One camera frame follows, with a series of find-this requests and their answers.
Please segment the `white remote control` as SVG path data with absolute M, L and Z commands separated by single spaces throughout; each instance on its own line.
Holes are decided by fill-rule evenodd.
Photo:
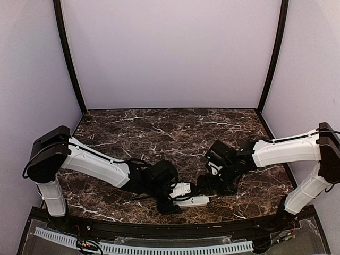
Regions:
M 210 203 L 210 198 L 206 195 L 195 196 L 185 201 L 173 202 L 174 205 L 178 205 L 180 208 L 206 206 L 208 203 Z

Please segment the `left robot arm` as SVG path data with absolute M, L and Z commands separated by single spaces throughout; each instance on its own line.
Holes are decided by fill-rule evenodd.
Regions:
M 156 200 L 161 214 L 180 212 L 170 196 L 172 181 L 178 179 L 177 169 L 170 161 L 152 165 L 137 158 L 115 159 L 80 143 L 70 135 L 67 126 L 61 125 L 35 140 L 22 176 L 36 183 L 54 223 L 64 232 L 75 227 L 75 220 L 67 214 L 57 179 L 61 168 L 92 176 L 123 191 L 144 193 Z

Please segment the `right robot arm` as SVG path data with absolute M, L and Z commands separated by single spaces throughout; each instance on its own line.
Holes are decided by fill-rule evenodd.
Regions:
M 220 195 L 236 193 L 240 177 L 257 168 L 269 165 L 316 161 L 309 176 L 289 193 L 283 210 L 271 219 L 271 226 L 283 230 L 305 205 L 322 191 L 339 183 L 339 131 L 327 122 L 315 130 L 274 140 L 256 140 L 235 150 L 217 140 L 206 152 L 208 174 L 200 175 L 197 185 L 201 192 L 215 191 Z

